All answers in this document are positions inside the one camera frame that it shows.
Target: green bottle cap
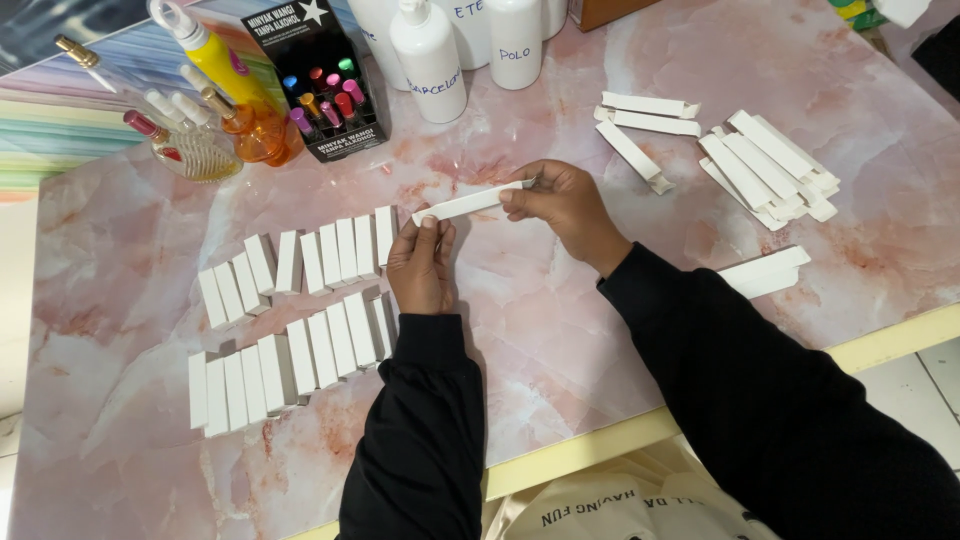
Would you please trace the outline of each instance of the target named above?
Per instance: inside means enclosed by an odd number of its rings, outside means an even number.
[[[340,61],[340,63],[337,64],[337,67],[339,67],[341,71],[349,71],[352,73],[353,61],[349,58],[344,58],[343,60]]]

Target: table edge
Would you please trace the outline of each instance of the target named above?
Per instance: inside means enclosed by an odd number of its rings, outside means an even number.
[[[852,374],[954,337],[960,337],[960,304],[933,309],[825,351],[844,372]],[[666,406],[660,406],[493,465],[484,472],[481,483],[484,500],[557,479],[679,434],[673,416]],[[339,522],[330,522],[289,539],[332,540],[339,532]]]

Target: yellow spray bottle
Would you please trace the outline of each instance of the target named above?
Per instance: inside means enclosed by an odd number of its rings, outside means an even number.
[[[183,47],[187,58],[236,103],[258,113],[281,115],[283,109],[236,53],[216,34],[171,0],[147,0],[150,17]]]

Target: rainbow striped surface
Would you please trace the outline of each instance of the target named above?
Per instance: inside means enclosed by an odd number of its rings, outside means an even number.
[[[240,18],[284,1],[203,0],[187,8],[220,35],[280,100],[273,66]],[[366,53],[346,0],[330,4],[358,51]],[[177,74],[177,67],[189,62],[183,50],[152,20],[89,48],[163,92],[179,89],[200,99]],[[0,204],[36,197],[43,179],[142,142],[143,137],[122,121],[129,108],[63,54],[0,78]]]

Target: black sleeve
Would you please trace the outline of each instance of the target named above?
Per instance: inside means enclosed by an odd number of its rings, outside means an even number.
[[[600,292],[720,487],[784,538],[960,538],[960,481],[713,271],[633,251]]]
[[[480,537],[484,396],[460,315],[400,315],[340,505],[340,538]]]

